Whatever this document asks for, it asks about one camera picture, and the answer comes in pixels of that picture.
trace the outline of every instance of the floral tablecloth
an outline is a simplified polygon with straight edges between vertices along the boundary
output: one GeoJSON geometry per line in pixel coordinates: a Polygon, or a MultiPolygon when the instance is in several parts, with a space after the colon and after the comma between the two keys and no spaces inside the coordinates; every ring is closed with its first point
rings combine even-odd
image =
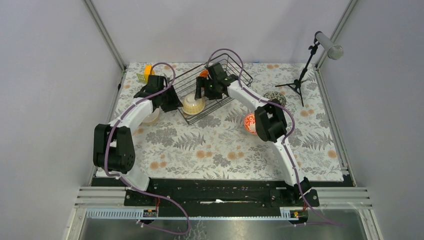
{"type": "MultiPolygon", "coordinates": [[[[119,95],[115,117],[123,112],[143,86],[137,73],[151,63],[131,63],[119,95]]],[[[171,63],[177,75],[199,63],[171,63]]],[[[338,156],[330,132],[321,94],[312,68],[302,85],[304,107],[300,97],[289,87],[274,87],[293,82],[304,64],[245,63],[253,77],[251,88],[258,94],[278,91],[287,99],[286,108],[293,113],[296,129],[289,137],[300,171],[310,181],[342,181],[338,156]]],[[[154,71],[168,77],[167,66],[154,71]]],[[[274,154],[258,136],[246,131],[243,119],[246,107],[237,100],[188,125],[178,111],[161,112],[153,125],[142,123],[133,135],[136,160],[134,168],[153,178],[184,179],[283,179],[274,154]]],[[[292,123],[287,118],[288,129],[292,123]]],[[[99,168],[97,177],[105,177],[99,168]]]]}

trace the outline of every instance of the white bowl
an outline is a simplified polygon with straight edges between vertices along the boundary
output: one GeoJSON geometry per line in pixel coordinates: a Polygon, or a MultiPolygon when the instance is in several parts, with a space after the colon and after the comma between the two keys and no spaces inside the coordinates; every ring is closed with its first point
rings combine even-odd
{"type": "Polygon", "coordinates": [[[143,123],[149,125],[155,124],[159,120],[160,112],[161,111],[159,110],[159,107],[156,108],[156,110],[154,110],[150,115],[144,118],[143,123]]]}
{"type": "Polygon", "coordinates": [[[188,115],[196,115],[205,108],[205,100],[203,98],[195,99],[195,95],[195,93],[190,93],[182,101],[182,111],[188,115]]]}

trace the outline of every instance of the red ball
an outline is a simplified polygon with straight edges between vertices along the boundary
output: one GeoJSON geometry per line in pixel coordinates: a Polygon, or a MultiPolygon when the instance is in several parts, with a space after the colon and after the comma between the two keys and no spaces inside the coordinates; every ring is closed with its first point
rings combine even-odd
{"type": "Polygon", "coordinates": [[[256,120],[255,120],[255,114],[249,113],[243,121],[244,127],[246,130],[251,134],[256,134],[256,120]]]}

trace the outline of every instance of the microphone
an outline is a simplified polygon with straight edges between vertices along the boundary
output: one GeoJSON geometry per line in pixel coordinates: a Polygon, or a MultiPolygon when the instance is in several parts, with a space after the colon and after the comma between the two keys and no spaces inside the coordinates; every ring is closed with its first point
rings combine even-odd
{"type": "Polygon", "coordinates": [[[330,59],[338,60],[343,56],[343,48],[340,45],[336,45],[332,42],[323,32],[317,31],[315,33],[315,39],[322,45],[327,51],[327,55],[330,59]]]}

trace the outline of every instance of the metal wire basket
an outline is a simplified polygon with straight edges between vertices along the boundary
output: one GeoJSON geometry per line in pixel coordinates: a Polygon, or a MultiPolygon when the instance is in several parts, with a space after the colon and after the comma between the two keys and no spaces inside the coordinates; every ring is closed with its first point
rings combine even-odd
{"type": "MultiPolygon", "coordinates": [[[[240,73],[240,69],[242,69],[242,67],[238,63],[236,63],[236,61],[234,61],[234,59],[227,53],[223,53],[221,55],[218,55],[217,57],[212,58],[209,64],[212,65],[213,63],[221,63],[222,68],[228,75],[235,74],[238,76],[240,73]]],[[[183,101],[186,95],[196,92],[196,78],[203,70],[205,70],[205,63],[200,64],[175,78],[173,86],[175,88],[176,94],[178,95],[178,98],[181,101],[183,101]]],[[[243,70],[241,74],[241,81],[243,81],[244,84],[250,87],[253,78],[249,73],[243,70]]],[[[208,100],[207,98],[205,98],[205,106],[203,111],[196,115],[187,115],[180,108],[178,108],[178,111],[182,115],[184,120],[189,125],[191,125],[199,121],[203,117],[207,116],[208,114],[219,109],[220,107],[224,106],[225,104],[231,102],[232,100],[233,99],[231,97],[228,97],[223,94],[222,99],[208,100]]]]}

